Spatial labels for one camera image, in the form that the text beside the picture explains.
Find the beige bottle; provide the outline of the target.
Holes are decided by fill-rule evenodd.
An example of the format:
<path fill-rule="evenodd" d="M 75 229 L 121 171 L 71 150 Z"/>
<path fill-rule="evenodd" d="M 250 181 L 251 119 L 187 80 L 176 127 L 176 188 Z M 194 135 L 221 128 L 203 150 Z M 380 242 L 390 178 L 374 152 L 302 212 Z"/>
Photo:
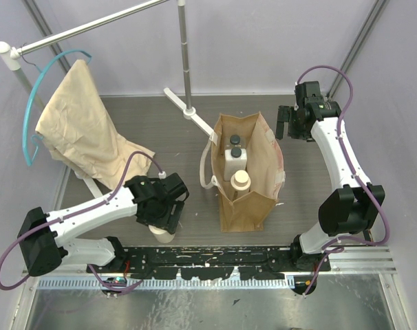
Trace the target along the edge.
<path fill-rule="evenodd" d="M 157 228 L 153 225 L 149 225 L 148 228 L 156 240 L 160 243 L 167 244 L 172 242 L 172 240 L 175 238 L 174 234 L 170 234 L 168 231 Z"/>
<path fill-rule="evenodd" d="M 245 170 L 238 170 L 231 177 L 231 200 L 234 201 L 246 195 L 250 190 L 251 180 Z"/>

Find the brown canvas tote bag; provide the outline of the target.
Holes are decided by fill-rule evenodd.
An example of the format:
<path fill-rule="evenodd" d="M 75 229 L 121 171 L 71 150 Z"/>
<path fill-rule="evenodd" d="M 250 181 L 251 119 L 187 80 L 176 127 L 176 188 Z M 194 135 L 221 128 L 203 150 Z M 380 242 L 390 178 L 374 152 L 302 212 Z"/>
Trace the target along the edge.
<path fill-rule="evenodd" d="M 235 134 L 245 139 L 250 188 L 234 199 L 231 183 L 224 180 L 224 169 L 225 146 Z M 200 160 L 201 187 L 217 189 L 221 231 L 263 230 L 264 220 L 275 207 L 285 180 L 283 153 L 263 115 L 238 118 L 221 114 Z"/>

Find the white bottle with dark cap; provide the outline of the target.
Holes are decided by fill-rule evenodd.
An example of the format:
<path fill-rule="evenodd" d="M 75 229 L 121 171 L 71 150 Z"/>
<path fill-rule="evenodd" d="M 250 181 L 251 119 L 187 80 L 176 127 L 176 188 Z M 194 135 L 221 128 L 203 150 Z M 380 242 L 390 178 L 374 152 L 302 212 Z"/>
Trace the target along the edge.
<path fill-rule="evenodd" d="M 224 181 L 230 181 L 237 172 L 246 169 L 247 152 L 244 148 L 233 147 L 224 152 Z"/>

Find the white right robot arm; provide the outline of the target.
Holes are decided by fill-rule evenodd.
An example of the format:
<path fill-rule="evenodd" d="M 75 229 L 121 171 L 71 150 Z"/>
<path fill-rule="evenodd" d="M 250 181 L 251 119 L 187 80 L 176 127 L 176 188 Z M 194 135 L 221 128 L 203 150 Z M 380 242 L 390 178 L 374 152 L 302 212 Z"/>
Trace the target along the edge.
<path fill-rule="evenodd" d="M 295 237 L 290 245 L 290 262 L 296 270 L 307 270 L 332 239 L 355 239 L 374 225 L 377 206 L 385 198 L 381 185 L 374 185 L 361 169 L 339 119 L 341 108 L 327 101 L 319 82 L 302 82 L 295 87 L 296 103 L 280 106 L 275 137 L 314 141 L 330 175 L 332 193 L 318 210 L 317 223 Z"/>

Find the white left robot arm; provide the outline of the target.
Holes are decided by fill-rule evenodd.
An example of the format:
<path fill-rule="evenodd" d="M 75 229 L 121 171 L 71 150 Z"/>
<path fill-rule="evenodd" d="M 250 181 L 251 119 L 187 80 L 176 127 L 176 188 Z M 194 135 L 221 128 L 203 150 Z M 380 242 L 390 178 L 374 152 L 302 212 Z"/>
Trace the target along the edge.
<path fill-rule="evenodd" d="M 120 241 L 114 236 L 83 239 L 82 234 L 125 217 L 174 234 L 188 197 L 177 173 L 165 178 L 139 175 L 107 195 L 71 208 L 51 212 L 34 208 L 19 230 L 19 235 L 26 236 L 19 246 L 28 274 L 37 277 L 61 265 L 78 264 L 119 272 L 126 264 Z"/>

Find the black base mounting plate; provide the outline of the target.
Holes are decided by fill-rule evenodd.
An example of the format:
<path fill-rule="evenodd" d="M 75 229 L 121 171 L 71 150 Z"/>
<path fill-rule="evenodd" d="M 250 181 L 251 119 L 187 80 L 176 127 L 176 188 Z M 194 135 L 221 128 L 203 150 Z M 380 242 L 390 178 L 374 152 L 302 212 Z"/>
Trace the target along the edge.
<path fill-rule="evenodd" d="M 119 268 L 96 266 L 98 273 L 119 274 L 127 270 L 133 279 L 201 281 L 230 278 L 235 270 L 247 281 L 284 279 L 287 272 L 314 272 L 321 255 L 295 255 L 280 246 L 233 247 L 126 247 Z"/>

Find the beige cloth garment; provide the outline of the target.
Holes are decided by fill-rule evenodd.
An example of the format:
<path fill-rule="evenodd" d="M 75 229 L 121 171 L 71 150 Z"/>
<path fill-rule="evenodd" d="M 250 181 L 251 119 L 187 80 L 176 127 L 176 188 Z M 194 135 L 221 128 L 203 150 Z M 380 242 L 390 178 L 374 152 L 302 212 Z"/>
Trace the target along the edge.
<path fill-rule="evenodd" d="M 35 131 L 52 158 L 108 189 L 146 175 L 153 151 L 119 134 L 85 60 L 77 60 L 48 101 Z"/>

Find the metal clothes rack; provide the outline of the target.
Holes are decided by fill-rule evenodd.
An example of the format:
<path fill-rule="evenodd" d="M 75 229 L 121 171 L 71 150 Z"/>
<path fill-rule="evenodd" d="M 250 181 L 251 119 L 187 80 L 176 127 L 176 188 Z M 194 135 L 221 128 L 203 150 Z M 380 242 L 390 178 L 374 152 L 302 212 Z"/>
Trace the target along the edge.
<path fill-rule="evenodd" d="M 39 36 L 19 2 L 0 1 L 0 41 L 16 45 Z M 55 3 L 54 10 L 61 9 L 65 16 L 74 15 L 78 5 L 80 20 L 95 19 L 131 6 L 131 1 L 74 1 L 69 11 L 72 1 L 66 2 Z M 70 47 L 80 47 L 93 56 L 92 73 L 102 95 L 155 94 L 160 93 L 163 85 L 182 88 L 182 78 L 178 77 L 181 60 L 176 2 L 168 1 L 74 37 Z M 194 87 L 209 86 L 197 69 L 197 62 L 203 57 L 197 52 L 209 45 L 210 35 L 214 36 L 216 24 L 210 22 L 213 15 L 220 18 L 217 10 L 223 4 L 227 3 L 186 1 Z M 35 206 L 49 207 L 63 167 L 45 150 L 35 165 L 26 165 L 21 134 L 27 99 L 24 88 L 0 58 L 0 214 L 4 211 L 19 214 Z"/>

